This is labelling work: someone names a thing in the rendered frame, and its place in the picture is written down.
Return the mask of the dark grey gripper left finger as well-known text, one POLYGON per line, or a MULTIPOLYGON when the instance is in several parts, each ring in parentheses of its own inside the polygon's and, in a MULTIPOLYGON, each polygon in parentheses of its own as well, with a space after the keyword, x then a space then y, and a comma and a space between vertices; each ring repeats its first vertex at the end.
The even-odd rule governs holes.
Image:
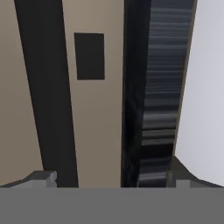
POLYGON ((23 179, 0 185, 0 188, 56 188, 56 171, 33 171, 23 179))

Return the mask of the beige dishwasher door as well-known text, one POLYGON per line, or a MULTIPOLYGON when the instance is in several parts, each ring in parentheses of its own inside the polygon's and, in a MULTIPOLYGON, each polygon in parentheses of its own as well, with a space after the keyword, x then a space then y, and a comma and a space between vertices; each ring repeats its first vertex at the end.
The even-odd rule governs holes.
MULTIPOLYGON (((62 0, 76 187, 118 188, 124 0, 62 0)), ((14 0, 0 0, 0 186, 45 170, 14 0)))

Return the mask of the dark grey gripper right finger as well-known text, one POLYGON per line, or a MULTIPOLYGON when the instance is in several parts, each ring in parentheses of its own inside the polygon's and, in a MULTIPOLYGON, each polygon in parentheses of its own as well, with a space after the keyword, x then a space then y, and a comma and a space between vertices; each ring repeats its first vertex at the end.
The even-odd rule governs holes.
POLYGON ((167 170, 166 186, 171 188, 221 188, 221 185, 216 185, 196 178, 176 157, 173 157, 171 159, 171 164, 169 166, 169 169, 167 170))

